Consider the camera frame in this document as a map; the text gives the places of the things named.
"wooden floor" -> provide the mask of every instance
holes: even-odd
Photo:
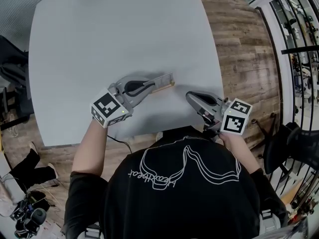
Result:
[[[270,114],[279,114],[280,97],[274,54],[259,12],[249,7],[245,0],[202,1],[216,43],[225,96],[253,104],[251,119],[259,119],[268,126]],[[61,186],[46,188],[48,200],[55,205],[50,208],[48,217],[62,226],[69,175],[77,146],[44,147],[34,116],[28,123],[18,125],[18,130],[17,137],[12,137],[7,130],[2,132],[7,157],[11,165],[16,166],[26,157],[28,143],[33,141],[41,156],[40,165],[44,166],[48,162],[54,164]],[[258,128],[251,124],[244,136],[250,147],[263,139]],[[132,151],[146,148],[154,141],[154,134],[128,139]],[[262,151],[259,149],[254,154],[258,155]],[[108,141],[103,177],[109,179],[128,154],[125,145]]]

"black t-shirt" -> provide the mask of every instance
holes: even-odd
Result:
[[[109,182],[73,172],[64,231],[75,239],[99,221],[106,239],[253,238],[267,208],[283,222],[261,169],[250,175],[224,146],[186,136],[128,155]]]

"white table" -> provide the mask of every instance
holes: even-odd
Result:
[[[79,143],[89,104],[126,75],[173,72],[176,85],[148,96],[111,126],[124,138],[203,123],[189,90],[223,97],[215,43],[201,0],[42,0],[32,24],[31,95],[46,146]]]

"black pants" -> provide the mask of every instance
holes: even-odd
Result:
[[[56,178],[54,170],[49,166],[35,169],[39,161],[39,155],[31,149],[28,156],[10,172],[24,192],[34,184],[41,184]]]

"chair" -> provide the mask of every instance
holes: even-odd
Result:
[[[7,92],[4,88],[0,95],[0,119],[3,119],[3,112],[11,109],[15,109],[18,116],[18,119],[1,125],[1,130],[27,121],[34,113],[28,75],[28,52],[22,52],[0,35],[0,76],[15,86],[14,92]],[[9,106],[8,100],[12,97],[15,97],[15,104]]]
[[[301,130],[290,144],[291,158],[319,170],[319,130]]]
[[[0,35],[0,64],[5,62],[14,62],[24,65],[28,63],[28,52],[19,50],[6,38]]]
[[[260,147],[265,144],[264,153],[261,157],[264,158],[265,172],[270,174],[280,167],[284,173],[280,178],[280,182],[282,182],[289,176],[293,169],[287,170],[283,163],[290,156],[292,157],[292,155],[294,155],[293,158],[296,160],[301,159],[300,153],[295,152],[293,149],[293,144],[297,144],[296,137],[302,130],[295,122],[290,122],[287,125],[281,124],[278,132],[274,134],[276,115],[272,114],[271,116],[274,120],[269,132],[266,132],[257,120],[253,119],[252,123],[256,123],[265,136],[265,140],[256,146]]]

